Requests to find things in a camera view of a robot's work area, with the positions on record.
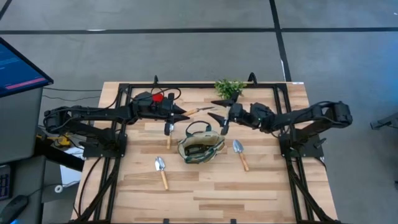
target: potted plant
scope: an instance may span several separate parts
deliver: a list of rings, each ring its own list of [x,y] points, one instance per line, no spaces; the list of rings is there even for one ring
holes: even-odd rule
[[[228,81],[227,79],[220,80],[215,83],[214,87],[217,90],[218,95],[222,99],[229,99],[231,95],[238,91],[239,94],[242,94],[243,88],[246,86],[243,82],[238,81]]]

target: wooden handle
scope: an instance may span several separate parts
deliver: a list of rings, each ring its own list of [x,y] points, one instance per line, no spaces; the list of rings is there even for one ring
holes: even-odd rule
[[[169,183],[167,183],[166,173],[164,172],[164,170],[161,170],[160,173],[162,174],[164,189],[169,190]]]
[[[170,149],[170,146],[172,144],[172,132],[170,132],[169,136],[167,136],[167,149]]]
[[[241,158],[243,167],[244,167],[244,171],[249,171],[249,166],[248,166],[248,162],[246,162],[246,158],[244,156],[243,153],[239,153],[239,157]]]
[[[194,113],[197,113],[197,112],[199,112],[199,109],[198,109],[198,108],[197,108],[197,109],[190,110],[190,111],[187,111],[187,112],[183,113],[182,115],[184,115],[184,116],[190,116],[190,115],[193,115]]]

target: monitor screen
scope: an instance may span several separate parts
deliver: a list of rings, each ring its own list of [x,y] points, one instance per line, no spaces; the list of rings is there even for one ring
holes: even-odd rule
[[[0,38],[0,97],[52,83],[50,77]]]

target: wooden tabletop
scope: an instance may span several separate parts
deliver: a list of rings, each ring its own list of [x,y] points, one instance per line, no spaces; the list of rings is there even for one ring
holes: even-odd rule
[[[116,97],[119,83],[106,82],[99,107],[110,105]],[[307,93],[303,84],[287,83],[290,104],[293,110],[308,107]],[[150,89],[133,89],[136,95]],[[182,95],[175,101],[185,110],[215,106],[212,113],[224,115],[226,108],[212,105],[219,100],[213,88],[181,88]],[[274,112],[275,100],[271,89],[244,89],[238,103],[246,110],[250,103],[259,102]],[[164,122],[149,119],[139,120],[127,126],[128,146],[121,160],[118,186],[112,222],[115,223],[159,223],[169,218],[172,223],[293,223],[295,222],[289,179],[284,158],[280,155],[278,140],[270,134],[251,130],[231,123],[226,135],[226,147],[212,161],[206,164],[186,164],[177,152],[177,140],[185,137],[186,127],[193,121],[207,121],[213,129],[221,128],[209,111],[191,115],[191,120],[175,124],[171,149],[166,149]],[[98,128],[110,127],[110,122],[95,123]],[[201,131],[204,124],[193,126]],[[232,142],[239,140],[250,171],[245,172],[238,154],[234,153]],[[155,158],[160,156],[166,165],[170,190],[165,191],[160,172],[155,170]],[[96,158],[85,162],[81,179],[84,180]],[[82,210],[98,192],[102,166],[101,159],[91,174],[83,194]],[[325,168],[315,159],[303,159],[308,188],[322,209],[337,218]],[[306,218],[302,195],[300,206]],[[101,217],[104,218],[108,194],[104,197]]]

